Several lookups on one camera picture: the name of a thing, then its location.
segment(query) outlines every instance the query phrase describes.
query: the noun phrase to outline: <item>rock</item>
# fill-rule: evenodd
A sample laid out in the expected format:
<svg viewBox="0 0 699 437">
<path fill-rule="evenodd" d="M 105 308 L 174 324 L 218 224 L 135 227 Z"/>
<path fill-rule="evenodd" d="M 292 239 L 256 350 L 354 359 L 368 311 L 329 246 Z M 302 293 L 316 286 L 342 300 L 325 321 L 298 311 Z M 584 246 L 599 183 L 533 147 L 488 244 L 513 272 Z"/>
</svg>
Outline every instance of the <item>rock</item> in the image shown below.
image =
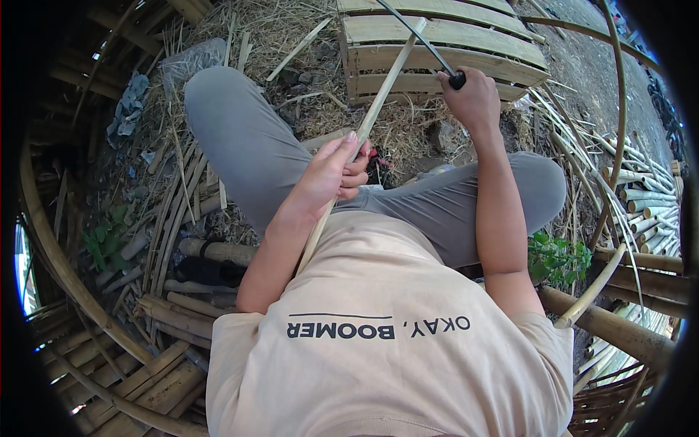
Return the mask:
<svg viewBox="0 0 699 437">
<path fill-rule="evenodd" d="M 434 122 L 427 128 L 427 136 L 430 138 L 430 143 L 442 154 L 447 154 L 456 150 L 456 144 L 451 142 L 451 135 L 454 133 L 454 127 L 440 120 Z"/>
<path fill-rule="evenodd" d="M 293 69 L 291 67 L 284 67 L 279 73 L 279 77 L 281 77 L 289 85 L 294 85 L 298 83 L 298 77 L 300 75 L 301 72 L 299 70 Z"/>
<path fill-rule="evenodd" d="M 301 73 L 301 75 L 298 77 L 298 81 L 299 81 L 300 83 L 309 84 L 309 83 L 313 82 L 313 74 L 311 74 L 311 73 L 308 72 L 308 71 L 304 71 L 304 72 Z"/>
<path fill-rule="evenodd" d="M 287 94 L 290 94 L 292 96 L 300 96 L 303 94 L 304 91 L 305 85 L 299 83 L 298 85 L 294 85 L 293 87 L 289 88 Z"/>
<path fill-rule="evenodd" d="M 296 124 L 296 111 L 290 108 L 289 105 L 284 105 L 279 109 L 279 116 L 289 125 L 289 129 L 293 132 L 292 128 Z"/>
</svg>

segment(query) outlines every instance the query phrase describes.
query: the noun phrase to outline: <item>right hand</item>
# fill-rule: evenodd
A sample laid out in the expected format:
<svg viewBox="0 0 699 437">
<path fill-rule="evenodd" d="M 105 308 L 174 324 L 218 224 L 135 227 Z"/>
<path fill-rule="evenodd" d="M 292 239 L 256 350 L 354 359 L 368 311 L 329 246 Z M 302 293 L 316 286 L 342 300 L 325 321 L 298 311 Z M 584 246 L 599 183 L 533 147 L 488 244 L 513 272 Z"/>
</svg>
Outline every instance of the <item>right hand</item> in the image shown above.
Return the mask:
<svg viewBox="0 0 699 437">
<path fill-rule="evenodd" d="M 444 90 L 444 100 L 454 117 L 468 129 L 471 136 L 499 131 L 500 97 L 495 80 L 467 66 L 458 66 L 456 70 L 466 74 L 466 84 L 458 91 L 449 85 L 447 73 L 437 73 L 437 80 Z"/>
</svg>

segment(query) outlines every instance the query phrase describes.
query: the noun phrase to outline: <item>plastic bag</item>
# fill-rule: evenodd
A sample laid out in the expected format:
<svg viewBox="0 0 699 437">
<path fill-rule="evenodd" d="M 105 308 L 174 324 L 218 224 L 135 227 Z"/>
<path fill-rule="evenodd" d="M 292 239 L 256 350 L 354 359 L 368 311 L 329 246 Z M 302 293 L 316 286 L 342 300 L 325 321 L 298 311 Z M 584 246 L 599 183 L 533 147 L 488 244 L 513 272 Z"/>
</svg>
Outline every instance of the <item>plastic bag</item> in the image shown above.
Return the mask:
<svg viewBox="0 0 699 437">
<path fill-rule="evenodd" d="M 223 65 L 225 56 L 226 41 L 221 38 L 212 38 L 163 59 L 159 67 L 163 72 L 165 97 L 170 99 L 173 91 L 182 82 L 186 82 L 199 71 Z"/>
</svg>

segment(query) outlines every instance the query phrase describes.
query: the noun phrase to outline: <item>green plant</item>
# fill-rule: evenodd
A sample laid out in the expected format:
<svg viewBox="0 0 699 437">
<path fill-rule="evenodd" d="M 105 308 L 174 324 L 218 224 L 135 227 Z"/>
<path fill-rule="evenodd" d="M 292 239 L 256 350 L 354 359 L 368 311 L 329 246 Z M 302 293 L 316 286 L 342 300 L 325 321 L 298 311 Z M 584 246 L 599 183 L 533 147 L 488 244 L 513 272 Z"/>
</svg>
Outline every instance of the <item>green plant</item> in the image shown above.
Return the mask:
<svg viewBox="0 0 699 437">
<path fill-rule="evenodd" d="M 571 285 L 576 279 L 585 279 L 592 252 L 582 241 L 572 244 L 563 238 L 549 238 L 536 231 L 528 244 L 529 275 L 537 283 L 547 282 L 553 287 Z"/>
<path fill-rule="evenodd" d="M 114 208 L 111 221 L 104 217 L 89 234 L 81 232 L 85 247 L 94 260 L 93 266 L 97 267 L 98 271 L 106 270 L 108 261 L 118 270 L 129 267 L 129 263 L 120 254 L 121 236 L 126 231 L 124 216 L 128 207 L 121 205 Z"/>
</svg>

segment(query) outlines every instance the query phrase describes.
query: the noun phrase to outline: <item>wooden pallet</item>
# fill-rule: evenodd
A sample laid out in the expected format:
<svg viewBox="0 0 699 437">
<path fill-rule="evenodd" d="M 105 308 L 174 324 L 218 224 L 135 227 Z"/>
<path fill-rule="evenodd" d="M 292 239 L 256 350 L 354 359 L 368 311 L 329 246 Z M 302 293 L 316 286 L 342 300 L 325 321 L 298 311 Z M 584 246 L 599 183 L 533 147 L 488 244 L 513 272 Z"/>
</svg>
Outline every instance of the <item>wooden pallet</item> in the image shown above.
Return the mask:
<svg viewBox="0 0 699 437">
<path fill-rule="evenodd" d="M 550 77 L 548 66 L 527 29 L 505 0 L 389 0 L 410 24 L 429 19 L 422 34 L 453 67 L 470 66 L 497 82 L 500 100 L 516 101 Z M 343 17 L 340 49 L 351 106 L 371 101 L 403 43 L 410 36 L 374 0 L 338 0 Z M 416 45 L 387 101 L 420 103 L 442 93 L 434 71 L 442 68 Z"/>
</svg>

